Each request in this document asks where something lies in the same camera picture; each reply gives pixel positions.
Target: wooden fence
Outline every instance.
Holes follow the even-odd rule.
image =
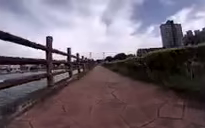
[[[0,65],[21,65],[21,64],[22,65],[24,64],[46,65],[46,73],[5,80],[3,82],[0,82],[0,90],[22,85],[22,84],[29,83],[32,81],[41,80],[43,78],[47,78],[48,87],[52,87],[56,84],[54,82],[54,76],[68,72],[69,77],[72,77],[74,69],[77,69],[78,73],[81,73],[81,69],[85,71],[91,68],[94,64],[92,60],[84,58],[83,56],[82,58],[80,58],[79,53],[77,53],[76,55],[72,55],[71,48],[67,48],[67,53],[59,51],[57,49],[53,49],[52,47],[53,38],[51,36],[46,37],[46,46],[37,44],[35,42],[31,42],[29,40],[23,39],[21,37],[18,37],[10,33],[3,32],[3,31],[0,31],[0,40],[12,42],[15,44],[23,45],[23,46],[38,49],[38,50],[42,50],[42,51],[45,51],[46,53],[46,59],[0,56]],[[67,56],[67,60],[53,60],[53,57],[52,57],[53,53]],[[53,72],[54,65],[61,65],[61,64],[66,65],[68,69],[65,71]]]

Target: bush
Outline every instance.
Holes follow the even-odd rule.
[[[205,45],[159,50],[104,66],[134,79],[205,99]]]

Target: brick pavement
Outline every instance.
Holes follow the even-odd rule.
[[[98,66],[7,128],[205,128],[205,104]]]

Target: grass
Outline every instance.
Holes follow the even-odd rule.
[[[159,50],[104,66],[133,79],[153,82],[205,101],[205,44]]]

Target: tree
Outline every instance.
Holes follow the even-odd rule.
[[[112,56],[107,56],[107,57],[105,58],[105,61],[108,61],[108,62],[111,62],[112,60],[113,60]]]
[[[119,53],[114,56],[114,60],[124,60],[126,58],[127,58],[127,55],[125,55],[125,53]]]
[[[128,57],[128,58],[130,58],[130,57],[135,57],[135,55],[133,55],[133,54],[128,54],[127,57]]]

